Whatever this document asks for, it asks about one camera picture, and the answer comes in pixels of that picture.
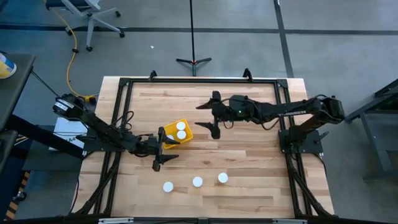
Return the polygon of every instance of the white ball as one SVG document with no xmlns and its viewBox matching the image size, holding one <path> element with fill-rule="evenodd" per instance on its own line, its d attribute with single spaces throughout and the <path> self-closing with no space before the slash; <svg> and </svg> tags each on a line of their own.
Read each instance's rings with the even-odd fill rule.
<svg viewBox="0 0 398 224">
<path fill-rule="evenodd" d="M 226 183 L 228 181 L 228 175 L 224 172 L 218 174 L 218 181 L 221 183 Z"/>
<path fill-rule="evenodd" d="M 174 188 L 174 186 L 173 186 L 173 183 L 171 183 L 171 182 L 166 182 L 163 185 L 163 190 L 164 190 L 164 192 L 167 192 L 167 193 L 171 192 L 173 190 L 173 188 Z"/>
<path fill-rule="evenodd" d="M 178 122 L 177 123 L 177 129 L 180 130 L 180 131 L 184 130 L 185 129 L 185 123 L 182 122 L 182 121 Z"/>
<path fill-rule="evenodd" d="M 177 132 L 177 137 L 179 139 L 185 139 L 187 137 L 187 134 L 185 131 L 179 131 L 179 132 Z"/>
<path fill-rule="evenodd" d="M 201 177 L 195 177 L 192 180 L 192 183 L 195 187 L 200 187 L 203 184 L 203 179 Z"/>
</svg>

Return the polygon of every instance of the concrete floor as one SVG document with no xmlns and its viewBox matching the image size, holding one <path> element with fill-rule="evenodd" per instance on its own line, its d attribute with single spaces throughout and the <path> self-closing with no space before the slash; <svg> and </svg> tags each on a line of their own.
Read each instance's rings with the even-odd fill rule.
<svg viewBox="0 0 398 224">
<path fill-rule="evenodd" d="M 122 18 L 109 17 L 107 21 L 121 27 L 190 25 L 188 0 L 102 0 L 101 4 L 104 8 L 119 8 Z M 398 29 L 398 2 L 393 0 L 280 0 L 280 5 L 286 29 Z M 272 0 L 196 0 L 193 6 L 196 27 L 278 28 Z M 62 14 L 71 23 L 76 22 L 68 12 Z M 0 12 L 1 24 L 62 23 L 41 0 L 13 0 Z M 82 94 L 99 92 L 105 75 L 149 75 L 151 70 L 161 76 L 191 75 L 189 68 L 175 62 L 177 57 L 191 59 L 189 33 L 127 32 L 120 39 L 112 32 L 95 32 L 91 53 L 84 50 L 86 32 L 76 35 L 81 53 L 72 66 L 70 79 Z M 62 31 L 0 30 L 0 43 L 0 50 L 5 52 L 35 54 L 36 73 L 58 93 L 68 92 L 65 72 L 73 47 L 71 37 Z M 279 34 L 196 33 L 195 44 L 197 59 L 213 57 L 198 69 L 198 76 L 240 77 L 248 67 L 255 77 L 287 77 Z M 308 95 L 336 95 L 346 114 L 398 77 L 396 36 L 287 35 L 287 45 L 294 76 L 304 78 Z M 53 103 L 50 92 L 30 77 L 15 113 L 35 124 L 53 124 Z M 361 123 L 326 125 L 322 131 L 330 131 L 323 147 L 335 213 L 344 218 L 398 222 L 398 181 L 362 180 L 363 175 L 377 172 L 380 167 Z M 63 174 L 62 178 L 76 181 L 71 174 Z M 53 182 L 48 185 L 69 192 L 60 203 L 70 204 L 71 186 Z M 41 190 L 31 191 L 39 194 Z M 22 203 L 17 218 L 62 213 L 50 207 L 46 213 L 32 212 L 31 205 L 29 200 Z M 60 206 L 67 213 L 67 206 Z"/>
</svg>

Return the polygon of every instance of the wooden table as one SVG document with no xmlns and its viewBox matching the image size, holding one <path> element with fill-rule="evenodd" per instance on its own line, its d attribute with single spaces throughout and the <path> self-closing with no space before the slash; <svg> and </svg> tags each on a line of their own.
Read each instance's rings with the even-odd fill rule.
<svg viewBox="0 0 398 224">
<path fill-rule="evenodd" d="M 111 121 L 118 83 L 119 77 L 104 77 L 99 94 L 96 114 L 107 123 Z M 288 79 L 288 84 L 292 101 L 307 98 L 303 79 Z M 135 113 L 131 120 L 134 134 L 156 134 L 159 126 L 185 118 L 194 137 L 175 149 L 164 150 L 165 154 L 180 157 L 167 162 L 160 172 L 151 168 L 153 156 L 142 159 L 124 152 L 113 217 L 294 217 L 285 157 L 277 137 L 279 124 L 270 131 L 254 123 L 236 122 L 233 129 L 225 129 L 221 124 L 221 139 L 213 140 L 207 129 L 194 124 L 213 119 L 211 110 L 195 109 L 208 101 L 213 90 L 220 91 L 222 98 L 240 94 L 276 103 L 274 88 L 269 84 L 134 84 L 130 104 L 130 110 Z M 309 117 L 296 116 L 295 120 L 300 124 Z M 103 157 L 103 153 L 96 152 L 83 161 L 74 210 L 78 210 L 97 187 Z M 322 163 L 314 155 L 304 154 L 303 164 L 309 189 L 325 209 L 333 213 Z M 229 175 L 226 184 L 218 183 L 220 172 Z M 196 176 L 203 178 L 200 188 L 192 185 Z M 169 194 L 162 190 L 166 181 L 174 184 L 174 191 Z M 102 207 L 106 204 L 107 189 L 105 192 Z M 300 190 L 298 194 L 304 211 Z"/>
</svg>

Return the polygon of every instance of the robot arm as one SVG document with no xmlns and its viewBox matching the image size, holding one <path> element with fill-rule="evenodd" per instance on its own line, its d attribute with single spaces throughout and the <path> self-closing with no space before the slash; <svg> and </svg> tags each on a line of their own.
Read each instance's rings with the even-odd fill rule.
<svg viewBox="0 0 398 224">
<path fill-rule="evenodd" d="M 155 155 L 152 168 L 157 172 L 160 170 L 161 164 L 178 157 L 178 155 L 162 154 L 163 142 L 167 144 L 180 144 L 177 141 L 167 138 L 163 127 L 160 127 L 158 130 L 158 138 L 153 136 L 153 134 L 135 136 L 128 130 L 116 128 L 114 124 L 105 123 L 94 112 L 85 110 L 83 102 L 72 94 L 62 95 L 56 101 L 53 105 L 55 113 L 69 121 L 81 121 L 85 126 L 90 128 L 90 131 L 95 133 L 96 136 L 77 137 L 83 142 L 93 143 L 96 146 L 95 148 L 112 152 L 127 150 L 137 157 Z M 132 113 L 129 118 L 131 119 L 134 115 L 132 111 L 123 116 L 128 116 L 129 113 Z M 142 136 L 148 136 L 148 139 L 143 141 Z"/>
<path fill-rule="evenodd" d="M 208 128 L 213 139 L 220 138 L 219 122 L 225 121 L 252 121 L 255 124 L 264 124 L 275 118 L 290 115 L 313 114 L 313 117 L 300 126 L 290 127 L 297 138 L 303 139 L 305 135 L 326 123 L 338 124 L 344 120 L 344 111 L 341 101 L 334 96 L 318 95 L 309 100 L 273 105 L 254 101 L 248 96 L 233 95 L 231 98 L 221 100 L 218 91 L 213 91 L 212 98 L 197 109 L 211 109 L 214 123 L 195 123 Z"/>
</svg>

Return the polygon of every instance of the yellow basket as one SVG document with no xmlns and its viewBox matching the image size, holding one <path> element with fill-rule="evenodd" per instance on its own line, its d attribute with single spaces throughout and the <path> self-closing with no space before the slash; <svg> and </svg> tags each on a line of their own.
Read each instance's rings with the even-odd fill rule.
<svg viewBox="0 0 398 224">
<path fill-rule="evenodd" d="M 178 132 L 177 123 L 178 122 L 184 122 L 185 123 L 185 130 L 184 131 L 186 132 L 187 137 L 185 139 L 183 139 L 183 140 L 177 138 L 177 132 Z M 188 125 L 188 122 L 187 122 L 186 119 L 181 119 L 181 120 L 176 121 L 174 123 L 168 124 L 168 125 L 164 126 L 164 130 L 166 132 L 166 135 L 171 134 L 173 136 L 174 140 L 178 141 L 180 144 L 182 144 L 184 142 L 187 142 L 187 141 L 189 141 L 189 140 L 191 140 L 193 138 L 192 131 L 189 128 L 189 125 Z M 164 143 L 164 148 L 165 149 L 171 149 L 171 148 L 173 148 L 175 146 L 179 146 L 179 145 L 178 144 L 174 145 L 174 144 L 166 144 L 166 143 Z"/>
</svg>

